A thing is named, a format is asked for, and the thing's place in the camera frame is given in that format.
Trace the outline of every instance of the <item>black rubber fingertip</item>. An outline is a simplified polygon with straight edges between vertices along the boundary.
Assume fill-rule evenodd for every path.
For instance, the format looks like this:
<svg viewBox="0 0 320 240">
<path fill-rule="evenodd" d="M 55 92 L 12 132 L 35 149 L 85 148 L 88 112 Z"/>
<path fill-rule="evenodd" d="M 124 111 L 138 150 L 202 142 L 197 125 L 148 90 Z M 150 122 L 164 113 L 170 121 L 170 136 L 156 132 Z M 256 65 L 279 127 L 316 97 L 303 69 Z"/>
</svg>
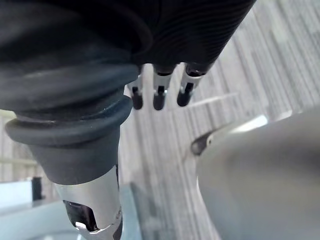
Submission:
<svg viewBox="0 0 320 240">
<path fill-rule="evenodd" d="M 166 95 L 159 94 L 153 96 L 153 107 L 155 110 L 160 111 L 164 108 L 166 101 Z"/>
<path fill-rule="evenodd" d="M 179 91 L 178 97 L 176 99 L 176 103 L 180 107 L 185 107 L 189 104 L 192 94 L 190 92 L 182 93 Z"/>
<path fill-rule="evenodd" d="M 140 110 L 144 105 L 144 100 L 142 95 L 134 94 L 132 96 L 132 103 L 135 110 Z"/>
</svg>

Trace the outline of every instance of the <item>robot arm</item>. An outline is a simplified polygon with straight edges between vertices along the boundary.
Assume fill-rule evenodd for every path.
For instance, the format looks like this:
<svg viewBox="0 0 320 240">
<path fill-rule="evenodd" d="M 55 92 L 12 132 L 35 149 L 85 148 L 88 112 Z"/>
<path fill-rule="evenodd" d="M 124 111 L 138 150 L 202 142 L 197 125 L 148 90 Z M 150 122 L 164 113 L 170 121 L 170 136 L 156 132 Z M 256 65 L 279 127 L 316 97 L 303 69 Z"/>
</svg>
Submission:
<svg viewBox="0 0 320 240">
<path fill-rule="evenodd" d="M 0 3 L 0 109 L 17 115 L 6 130 L 29 146 L 87 240 L 121 236 L 118 144 L 132 108 L 124 86 L 154 64 L 160 110 L 185 62 L 177 103 L 187 105 L 254 0 L 169 2 Z"/>
</svg>

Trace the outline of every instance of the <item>gray carpet floor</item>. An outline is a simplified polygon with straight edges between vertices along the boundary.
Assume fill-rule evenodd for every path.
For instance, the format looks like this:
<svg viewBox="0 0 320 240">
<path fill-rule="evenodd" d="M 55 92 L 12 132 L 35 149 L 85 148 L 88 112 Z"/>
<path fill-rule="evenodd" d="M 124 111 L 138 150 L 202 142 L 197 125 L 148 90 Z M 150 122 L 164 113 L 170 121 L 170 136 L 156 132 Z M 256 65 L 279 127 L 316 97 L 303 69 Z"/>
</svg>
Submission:
<svg viewBox="0 0 320 240">
<path fill-rule="evenodd" d="M 197 190 L 199 159 L 190 144 L 239 119 L 274 118 L 320 102 L 320 1 L 257 0 L 188 107 L 176 104 L 183 65 L 173 73 L 162 111 L 153 109 L 152 71 L 146 65 L 142 75 L 143 109 L 121 126 L 121 183 L 132 184 L 143 239 L 218 239 Z M 3 157 L 31 157 L 4 132 L 0 146 Z M 43 176 L 38 166 L 0 164 L 0 181 L 33 175 Z M 44 184 L 54 197 L 49 181 Z"/>
</svg>

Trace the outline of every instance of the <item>ribbed rubber sleeve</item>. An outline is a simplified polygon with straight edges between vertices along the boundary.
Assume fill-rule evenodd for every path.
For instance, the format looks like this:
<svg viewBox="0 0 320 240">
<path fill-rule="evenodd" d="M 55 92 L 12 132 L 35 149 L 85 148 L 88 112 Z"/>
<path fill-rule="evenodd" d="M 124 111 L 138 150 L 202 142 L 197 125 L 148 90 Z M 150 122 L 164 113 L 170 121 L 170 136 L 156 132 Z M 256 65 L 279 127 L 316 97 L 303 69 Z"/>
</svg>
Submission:
<svg viewBox="0 0 320 240">
<path fill-rule="evenodd" d="M 7 133 L 62 185 L 117 164 L 124 86 L 138 77 L 130 42 L 89 23 L 51 4 L 0 3 L 0 109 L 17 114 Z"/>
<path fill-rule="evenodd" d="M 255 0 L 161 2 L 166 5 L 153 31 L 152 48 L 135 57 L 137 64 L 213 63 Z"/>
</svg>

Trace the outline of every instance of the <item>black object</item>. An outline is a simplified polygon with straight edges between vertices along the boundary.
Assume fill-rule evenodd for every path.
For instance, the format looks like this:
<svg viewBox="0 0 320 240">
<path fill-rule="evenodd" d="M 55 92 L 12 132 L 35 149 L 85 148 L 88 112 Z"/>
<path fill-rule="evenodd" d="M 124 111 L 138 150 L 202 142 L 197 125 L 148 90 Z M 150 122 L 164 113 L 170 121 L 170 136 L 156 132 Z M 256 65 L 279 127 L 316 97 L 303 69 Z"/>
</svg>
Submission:
<svg viewBox="0 0 320 240">
<path fill-rule="evenodd" d="M 213 63 L 254 2 L 2 2 L 0 109 L 17 114 L 8 134 L 55 183 L 100 177 L 117 164 L 119 127 L 132 108 L 123 89 L 137 66 Z"/>
<path fill-rule="evenodd" d="M 71 201 L 63 201 L 69 220 L 74 227 L 76 222 L 85 224 L 89 232 L 98 230 L 94 211 L 86 205 L 78 204 Z"/>
<path fill-rule="evenodd" d="M 185 87 L 184 92 L 181 92 L 181 90 L 178 93 L 178 97 L 176 98 L 176 103 L 180 106 L 180 107 L 185 107 L 189 104 L 190 99 L 192 97 L 193 94 L 193 84 L 192 83 L 188 83 Z"/>
<path fill-rule="evenodd" d="M 158 95 L 153 96 L 153 107 L 155 110 L 160 111 L 164 108 L 166 95 L 164 92 L 158 92 Z"/>
<path fill-rule="evenodd" d="M 50 4 L 1 3 L 0 21 L 10 22 L 0 26 L 0 108 L 17 114 L 9 136 L 29 145 L 54 183 L 107 173 L 132 108 L 123 89 L 139 72 L 131 43 L 110 24 L 99 32 L 76 11 Z"/>
<path fill-rule="evenodd" d="M 133 95 L 131 96 L 133 107 L 136 110 L 140 110 L 144 105 L 144 100 L 142 94 L 138 93 L 138 88 L 133 87 L 132 89 Z"/>
<path fill-rule="evenodd" d="M 32 201 L 42 200 L 44 197 L 42 196 L 42 183 L 41 177 L 33 177 L 31 180 L 32 186 Z"/>
</svg>

